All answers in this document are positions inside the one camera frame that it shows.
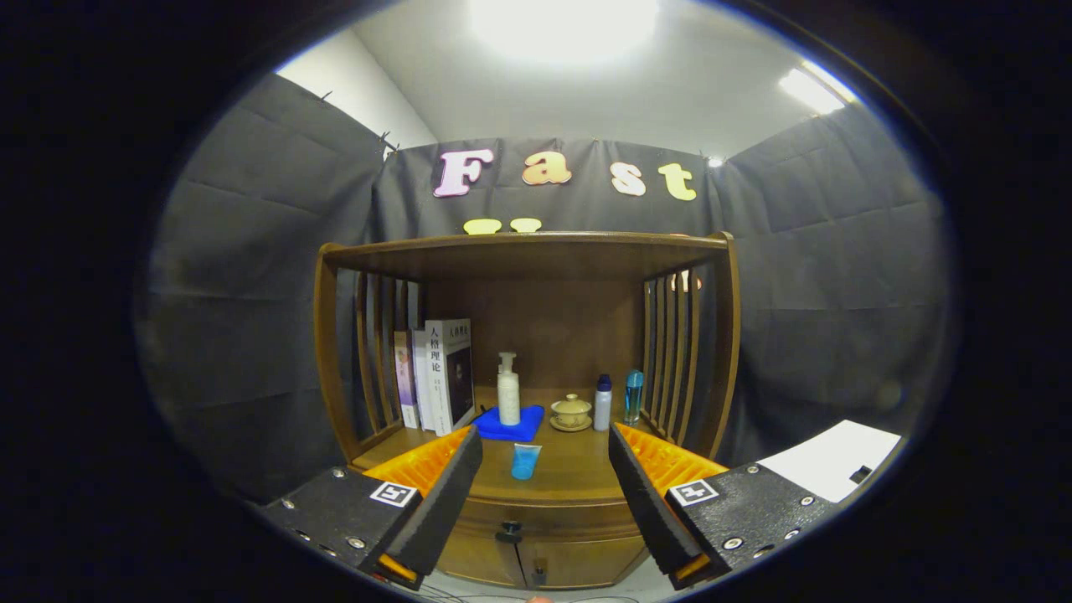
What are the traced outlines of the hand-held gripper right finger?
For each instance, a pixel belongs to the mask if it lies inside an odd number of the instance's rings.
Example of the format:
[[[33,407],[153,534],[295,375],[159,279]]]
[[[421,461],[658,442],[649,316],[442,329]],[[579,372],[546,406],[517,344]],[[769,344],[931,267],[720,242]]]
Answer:
[[[839,510],[761,464],[729,469],[622,423],[610,427],[608,457],[675,590],[751,567]]]

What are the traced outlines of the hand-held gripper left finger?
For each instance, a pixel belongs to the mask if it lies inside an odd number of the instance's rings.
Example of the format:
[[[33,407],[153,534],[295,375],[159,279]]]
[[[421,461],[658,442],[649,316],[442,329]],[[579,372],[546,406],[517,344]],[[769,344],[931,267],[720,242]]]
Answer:
[[[332,468],[260,508],[260,519],[329,564],[417,591],[440,564],[482,465],[467,426],[368,470]]]

